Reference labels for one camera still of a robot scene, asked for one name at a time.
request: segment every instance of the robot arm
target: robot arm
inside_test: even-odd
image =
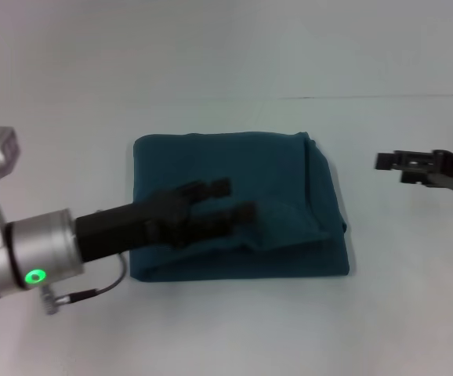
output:
[[[429,188],[453,190],[453,153],[447,150],[434,150],[432,153],[399,150],[391,154],[379,153],[375,169],[401,171],[401,183],[420,183]]]
[[[0,128],[0,179],[16,164],[12,128]],[[230,194],[230,182],[194,182],[146,201],[73,219],[68,210],[6,223],[0,210],[0,298],[83,273],[83,264],[151,244],[179,248],[232,234],[255,220],[253,203],[192,217],[191,205]]]

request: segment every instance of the cable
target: cable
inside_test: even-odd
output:
[[[72,292],[71,294],[60,296],[56,298],[56,304],[58,306],[63,306],[65,304],[80,302],[81,300],[86,300],[104,294],[105,292],[117,287],[124,280],[124,277],[127,274],[127,262],[125,261],[125,257],[122,255],[122,253],[118,253],[117,256],[120,259],[122,271],[120,276],[114,283],[105,288],[93,288],[92,290]]]

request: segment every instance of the white wall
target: white wall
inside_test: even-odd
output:
[[[453,151],[453,2],[0,0],[9,220],[131,200],[155,132],[307,131],[333,164],[357,269],[141,284],[42,314],[0,300],[0,375],[453,374],[453,192],[372,169]],[[62,292],[109,284],[116,260]]]

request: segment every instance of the folded towel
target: folded towel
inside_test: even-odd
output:
[[[328,162],[308,134],[264,132],[152,135],[134,144],[134,201],[194,180],[230,178],[231,197],[192,213],[254,201],[257,222],[231,237],[184,249],[130,252],[130,273],[146,282],[346,275],[349,263]]]

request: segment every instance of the green led light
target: green led light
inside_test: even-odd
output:
[[[24,278],[27,284],[37,284],[42,282],[47,277],[47,274],[42,269],[30,271]]]

